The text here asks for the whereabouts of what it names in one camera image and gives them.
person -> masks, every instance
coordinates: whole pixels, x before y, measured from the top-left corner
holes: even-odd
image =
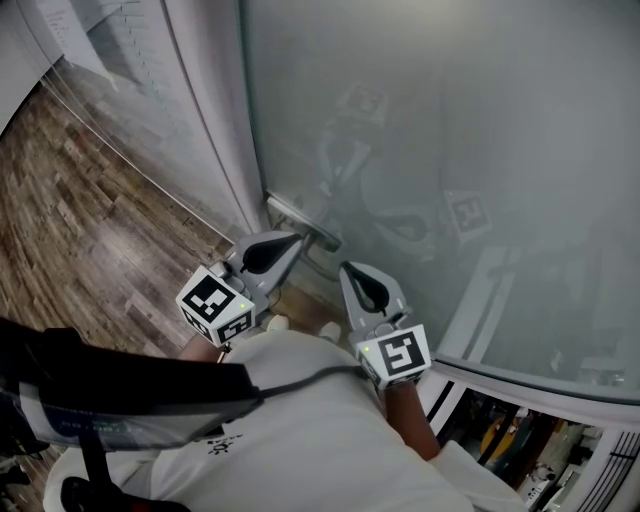
[[[225,362],[244,364],[261,389],[355,364],[334,343],[286,324],[276,317],[267,332],[236,342]],[[219,357],[200,336],[180,355]],[[225,424],[220,437],[161,452],[110,453],[111,478],[125,493],[178,502],[192,512],[526,510],[458,444],[438,445],[413,383],[385,390],[383,402],[372,383],[332,375],[266,400]],[[60,491],[69,476],[87,478],[78,449],[68,449],[49,474],[47,512],[64,510]]]

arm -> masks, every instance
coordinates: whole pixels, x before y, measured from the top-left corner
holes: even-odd
[[[202,363],[217,363],[222,350],[214,347],[204,336],[196,334],[184,346],[178,359],[182,361],[196,361]]]
[[[424,460],[440,453],[440,445],[427,421],[413,382],[385,390],[387,422],[400,434],[404,443]]]

yellow object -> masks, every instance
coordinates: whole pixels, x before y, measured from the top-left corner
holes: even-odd
[[[499,420],[496,420],[493,425],[491,425],[489,427],[489,430],[487,430],[486,434],[484,435],[484,437],[482,438],[482,445],[480,446],[480,450],[482,453],[484,453],[484,451],[489,448],[489,444],[491,443],[491,441],[493,440],[493,438],[496,435],[496,432],[498,431],[498,427],[500,425],[502,425],[502,420],[504,418],[500,418]],[[520,422],[517,419],[513,420],[513,423],[511,423],[511,425],[513,427],[515,427],[515,429],[513,430],[513,432],[507,432],[504,437],[502,438],[502,441],[500,441],[500,444],[498,445],[498,447],[495,449],[495,451],[493,452],[493,454],[491,455],[491,457],[489,457],[489,460],[496,460],[498,457],[500,457],[504,452],[507,451],[507,448],[509,448],[509,446],[511,445],[511,443],[513,442],[513,438],[516,435],[516,432],[518,431],[518,424]]]

glass door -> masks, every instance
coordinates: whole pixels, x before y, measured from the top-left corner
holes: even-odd
[[[25,46],[59,100],[217,231],[236,238],[252,230],[203,124],[163,2],[16,2]]]
[[[436,358],[637,418],[638,2],[239,3],[266,192],[336,242],[321,291],[377,266]]]

cable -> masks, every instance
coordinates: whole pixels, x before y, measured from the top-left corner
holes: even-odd
[[[260,398],[266,400],[267,398],[273,398],[274,396],[283,395],[285,393],[291,393],[292,391],[298,391],[309,384],[313,384],[316,381],[335,375],[338,373],[353,374],[359,379],[367,380],[369,377],[360,366],[345,365],[345,366],[330,366],[317,371],[313,375],[306,379],[299,380],[298,382],[292,382],[291,384],[284,384],[283,386],[276,386],[275,388],[263,389],[260,391]]]

